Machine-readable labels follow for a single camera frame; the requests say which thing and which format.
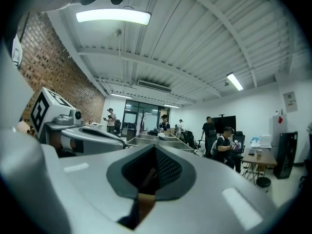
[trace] backpack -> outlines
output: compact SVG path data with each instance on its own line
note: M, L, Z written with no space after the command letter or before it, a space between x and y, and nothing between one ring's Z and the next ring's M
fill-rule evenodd
M213 146L212 146L212 148L211 148L211 150L210 150L210 153L211 153L212 155L215 155L216 152L217 152L216 143L217 143L217 141L218 141L219 138L216 139L216 141L213 143Z

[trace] ceiling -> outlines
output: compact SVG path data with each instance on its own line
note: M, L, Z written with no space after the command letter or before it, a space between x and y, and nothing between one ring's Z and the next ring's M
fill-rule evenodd
M131 6L152 14L149 25L77 22L76 13ZM96 0L48 12L67 51L105 95L124 93L189 105L274 82L277 72L311 69L308 44L280 0ZM121 29L119 37L114 36ZM171 93L137 86L139 80Z

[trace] brick wall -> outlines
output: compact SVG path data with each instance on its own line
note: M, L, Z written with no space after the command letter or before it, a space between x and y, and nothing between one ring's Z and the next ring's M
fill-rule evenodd
M26 15L19 23L19 38L25 19ZM42 87L60 94L80 109L86 122L92 119L101 121L103 95L69 57L46 14L30 14L21 46L23 57L20 72L35 92L23 112L24 121L29 122L32 107Z

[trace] desk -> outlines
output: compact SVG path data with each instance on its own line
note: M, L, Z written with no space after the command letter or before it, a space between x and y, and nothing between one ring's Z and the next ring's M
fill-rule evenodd
M245 177L247 174L247 178L250 176L250 174L253 174L253 177L250 179L250 181L253 180L253 183L255 183L255 177L259 178L260 176L260 168L264 167L263 176L265 175L265 171L267 167L273 168L277 165L276 160L274 159L273 155L269 151L269 149L262 149L262 154L260 156L257 155L257 152L255 152L254 155L249 155L249 149L245 150L244 156L242 159L243 163L248 163L248 166L245 168L243 172L243 177Z

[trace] fluorescent light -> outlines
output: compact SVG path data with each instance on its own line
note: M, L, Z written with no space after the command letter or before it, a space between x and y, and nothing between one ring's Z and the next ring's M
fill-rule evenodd
M165 107L175 107L175 108L180 108L178 106L173 106L173 105L167 105L167 104L164 104Z
M132 9L99 9L76 13L77 21L93 20L119 20L136 22L147 25L151 19L151 13Z
M242 85L239 83L238 79L235 77L235 75L233 73L229 73L228 75L226 75L227 78L234 84L234 86L239 90L243 90Z
M122 96L122 95L118 95L118 94L111 94L113 96L119 96L119 97L124 97L124 98L128 98L128 99L132 99L132 97L130 96Z

